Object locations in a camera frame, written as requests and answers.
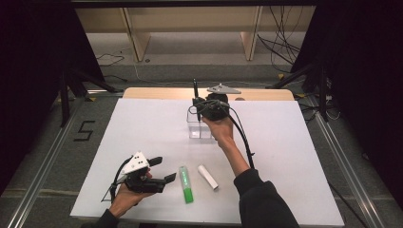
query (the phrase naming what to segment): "transparent container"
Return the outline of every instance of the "transparent container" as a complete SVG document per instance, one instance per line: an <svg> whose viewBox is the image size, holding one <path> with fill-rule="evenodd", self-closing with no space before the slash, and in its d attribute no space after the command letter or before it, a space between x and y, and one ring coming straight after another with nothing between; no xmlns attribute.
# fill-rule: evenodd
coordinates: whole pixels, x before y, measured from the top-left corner
<svg viewBox="0 0 403 228"><path fill-rule="evenodd" d="M212 139L210 128L203 121L198 120L196 107L191 107L187 112L187 125L189 127L190 139Z"/></svg>

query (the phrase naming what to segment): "white table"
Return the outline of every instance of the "white table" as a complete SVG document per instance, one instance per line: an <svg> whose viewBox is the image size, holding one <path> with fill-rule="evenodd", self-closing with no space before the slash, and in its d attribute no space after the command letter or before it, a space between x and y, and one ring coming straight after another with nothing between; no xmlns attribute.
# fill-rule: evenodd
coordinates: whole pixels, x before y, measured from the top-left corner
<svg viewBox="0 0 403 228"><path fill-rule="evenodd" d="M230 102L248 138L255 167L271 181L301 226L342 227L342 218L320 166L309 132L294 101ZM142 150L154 178L186 165L195 201L186 204L179 176L162 194L142 201L122 219L138 222L240 225L239 195L234 175L214 139L189 139L188 100L121 99L113 112L97 155L71 212L98 218L110 202L101 202L121 163ZM235 132L240 151L245 151ZM219 184L213 191L197 171L204 164Z"/></svg>

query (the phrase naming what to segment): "wire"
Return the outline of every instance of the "wire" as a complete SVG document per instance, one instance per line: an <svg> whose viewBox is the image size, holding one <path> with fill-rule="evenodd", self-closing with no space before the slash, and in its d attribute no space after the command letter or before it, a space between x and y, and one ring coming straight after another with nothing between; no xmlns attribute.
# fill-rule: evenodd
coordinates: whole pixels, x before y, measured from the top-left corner
<svg viewBox="0 0 403 228"><path fill-rule="evenodd" d="M116 64L116 63L121 62L121 61L125 58L125 57L122 56L122 55L113 55L113 54L108 54L108 53L106 53L106 54L103 54L103 55L97 57L97 60L101 60L102 57L107 56L107 55L108 55L108 56L111 56L111 57L115 57L115 58L120 58L120 59L114 61L113 63L111 63L111 64L109 64L109 65L100 65L101 67L109 67L109 66L112 66L112 65L114 65L114 64Z"/></svg>
<svg viewBox="0 0 403 228"><path fill-rule="evenodd" d="M125 83L127 83L127 81L128 81L127 79L124 79L124 78L118 77L118 76L113 75L113 74L110 74L110 75L105 75L104 77L105 77L105 78L106 78L106 77L114 77L114 78L117 78L117 79L120 79L120 80L124 81Z"/></svg>
<svg viewBox="0 0 403 228"><path fill-rule="evenodd" d="M339 117L340 117L340 111L337 113L337 115L336 116L333 116L334 114L332 113L332 115L330 114L330 112L328 112L328 110L326 109L326 115L330 118L330 119L332 119L332 120L337 120Z"/></svg>
<svg viewBox="0 0 403 228"><path fill-rule="evenodd" d="M362 218L359 217L358 213L354 210L354 208L350 205L350 203L345 200L341 194L337 191L337 189L328 181L329 186L335 191L335 193L341 198L341 200L346 204L346 206L350 209L351 212L355 215L355 217L361 222L361 224L365 227L368 228L368 225L362 220Z"/></svg>
<svg viewBox="0 0 403 228"><path fill-rule="evenodd" d="M297 58L297 56L296 56L296 54L294 53L294 51L299 51L299 48L297 48L297 47L292 46L291 44L289 44L289 43L288 43L288 39L289 39L289 38L291 37L291 35L294 33L294 31L295 31L296 28L297 28L297 25L299 24L299 21L300 21L302 12L303 12L303 7L301 8L301 10L300 10L300 12L299 12L299 16L298 16L298 19L297 19L296 24L294 25L294 27L293 27L291 33L290 33L287 37L285 36L285 25L286 25L287 22L288 22L289 15L290 15L290 12L291 12L291 10L293 9L293 7L291 7L291 8L288 9L288 12L287 12L287 15L286 15L285 20L284 20L284 12L285 12L285 7L284 7L284 6L282 6L282 7L279 8L279 9L280 9L280 18L279 18L279 20L278 20L278 18L276 17L276 15L274 14L273 9L272 9L271 7L269 7L269 9L270 9L270 11L271 11L271 13L272 13L272 15L273 15L273 18L275 19L275 22L276 22L276 26L277 26L277 28L278 28L278 31L276 32L276 39L275 39L274 42L273 42L273 41L268 41L268 40L264 40L264 41L270 42L270 43L273 44L271 48L268 48L269 50L272 51L272 53L271 53L271 55L270 55L270 60L271 60L271 63L272 63L273 68L275 68L276 70L279 70L279 71L281 71L281 72L287 72L287 71L285 71L285 70L282 70L282 69L278 68L278 67L274 64L274 61L275 61L275 59L276 59L276 56L278 56L278 57L280 57L280 58L282 58L282 59L285 60L284 56L278 54L278 52L280 52L283 48L286 48L286 51L287 51L287 54L288 54L288 57L289 57L289 60L286 60L286 62L289 63L289 64L291 64L291 65L294 64L294 61L295 61L295 59ZM279 44L279 43L277 42L278 39L282 41L282 44ZM281 47L280 47L277 51L275 51L275 45L280 45Z"/></svg>

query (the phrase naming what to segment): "black cable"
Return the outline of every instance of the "black cable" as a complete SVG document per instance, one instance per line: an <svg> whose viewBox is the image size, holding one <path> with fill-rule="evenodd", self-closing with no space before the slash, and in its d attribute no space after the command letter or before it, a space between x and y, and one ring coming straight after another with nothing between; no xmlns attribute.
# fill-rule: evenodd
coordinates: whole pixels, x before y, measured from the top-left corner
<svg viewBox="0 0 403 228"><path fill-rule="evenodd" d="M253 159L252 156L254 154L251 153L251 150L249 148L249 143L246 139L245 134L243 133L243 129L240 128L240 126L237 124L237 122L234 120L234 118L232 118L231 115L228 115L229 119L231 120L231 122L234 124L234 126L237 128L237 130L240 132L240 135L242 136L243 142L245 143L245 148L246 148L246 155L248 157L248 161L249 161L249 166L253 169L255 169L255 165L253 164Z"/></svg>
<svg viewBox="0 0 403 228"><path fill-rule="evenodd" d="M127 81L128 81L127 79L124 79L124 78L118 77L118 76L113 75L113 74L110 74L110 75L105 75L104 77L105 77L105 78L106 78L106 77L114 77L114 78L117 78L117 79L120 79L120 80L124 81L125 83L127 83Z"/></svg>
<svg viewBox="0 0 403 228"><path fill-rule="evenodd" d="M125 160L122 164L121 167L119 167L118 172L116 173L115 179L113 180L112 184L110 184L109 187L109 193L110 193L110 200L113 202L115 200L115 196L116 196L116 188L118 187L118 177L121 174L122 169L125 167L125 165L130 162L131 158Z"/></svg>
<svg viewBox="0 0 403 228"><path fill-rule="evenodd" d="M286 45L284 45L284 44L275 43L274 41L261 38L261 37L259 36L259 34L258 34L258 37L260 38L260 40L263 40L263 41L265 41L265 42L269 42L269 43L272 43L272 44L276 44L276 45L278 45L278 46L286 47ZM295 46L293 46L293 45L290 45L289 48L291 48L291 49L294 50L294 51L300 52L300 48L299 48L299 47L295 47Z"/></svg>
<svg viewBox="0 0 403 228"><path fill-rule="evenodd" d="M359 214L354 210L354 208L350 205L350 203L345 200L341 194L337 191L337 189L328 181L329 186L335 191L335 193L341 198L341 200L346 204L346 206L350 209L351 212L355 215L355 217L361 222L361 224L365 227L368 228L368 225L365 223L365 221L359 216Z"/></svg>
<svg viewBox="0 0 403 228"><path fill-rule="evenodd" d="M111 63L111 64L109 64L109 65L102 65L102 67L109 67L109 66L112 66L112 65L114 65L114 64L116 64L116 63L121 62L121 61L125 58L125 57L122 56L122 55L113 55L113 54L108 54L108 53L106 53L106 54L103 54L103 55L101 55L100 57L98 57L97 60L101 59L102 57L104 57L104 56L106 56L106 55L109 55L109 56L112 56L112 57L116 57L116 58L121 58L121 59L119 59L119 60L117 60L117 61L115 61L115 62L113 62L113 63Z"/></svg>
<svg viewBox="0 0 403 228"><path fill-rule="evenodd" d="M280 57L281 59L285 60L287 63L289 63L290 65L292 65L293 63L291 61L289 61L288 59L286 59L285 57L283 57L280 53L276 52L272 47L269 47L266 43L264 43L264 41L261 39L261 37L258 35L259 39L261 40L261 42L263 43L263 45L269 49L270 51L272 51L273 53L275 53L278 57Z"/></svg>

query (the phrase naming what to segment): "human arm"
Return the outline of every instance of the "human arm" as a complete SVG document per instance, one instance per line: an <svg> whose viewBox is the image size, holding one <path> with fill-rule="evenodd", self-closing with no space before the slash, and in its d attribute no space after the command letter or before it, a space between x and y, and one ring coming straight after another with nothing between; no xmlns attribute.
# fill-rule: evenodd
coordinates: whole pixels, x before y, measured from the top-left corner
<svg viewBox="0 0 403 228"><path fill-rule="evenodd" d="M210 128L211 134L217 140L219 147L224 152L229 161L235 177L249 169L248 163L243 158L240 150L234 141L234 125L227 117L220 121L209 121L205 117L201 118Z"/></svg>
<svg viewBox="0 0 403 228"><path fill-rule="evenodd" d="M240 220L243 227L299 227L287 203L272 182L263 182L256 169L251 169L238 150L229 118L220 121L202 120L227 157L236 176L234 184L240 194Z"/></svg>

